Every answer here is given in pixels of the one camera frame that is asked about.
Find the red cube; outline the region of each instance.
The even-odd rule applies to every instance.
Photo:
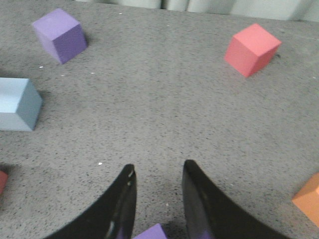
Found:
[[[258,24],[233,35],[225,61],[245,77],[264,68],[274,56],[281,41]]]
[[[8,175],[0,171],[0,194],[3,192],[6,181],[8,180]]]

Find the orange cube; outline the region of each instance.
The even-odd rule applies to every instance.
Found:
[[[0,171],[0,194],[3,192],[6,181],[8,180],[8,175]]]
[[[258,24],[233,35],[225,61],[245,77],[264,68],[276,53],[281,41]]]
[[[293,197],[293,203],[319,227],[319,173]]]

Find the table surface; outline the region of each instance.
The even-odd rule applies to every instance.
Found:
[[[60,7],[89,47],[60,65],[31,23]],[[133,163],[134,235],[161,223],[186,238],[186,159],[247,212],[293,239],[319,229],[291,198],[319,171],[319,23],[66,0],[2,0],[0,76],[44,99],[35,131],[0,132],[0,238],[40,239],[71,221]],[[253,23],[280,39],[245,79],[224,60]]]

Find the light blue cube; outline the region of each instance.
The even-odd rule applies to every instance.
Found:
[[[41,104],[29,79],[0,78],[0,130],[32,131]]]

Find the cube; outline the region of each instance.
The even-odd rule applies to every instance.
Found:
[[[292,201],[319,227],[319,173],[309,179]]]
[[[3,192],[6,181],[8,180],[8,175],[0,171],[0,194]]]
[[[245,77],[264,68],[281,41],[258,24],[233,35],[224,59]]]
[[[33,130],[42,99],[29,79],[0,78],[0,102],[0,130]]]
[[[80,23],[60,8],[32,25],[43,48],[61,64],[87,47]]]
[[[134,239],[167,239],[160,224],[156,224]]]

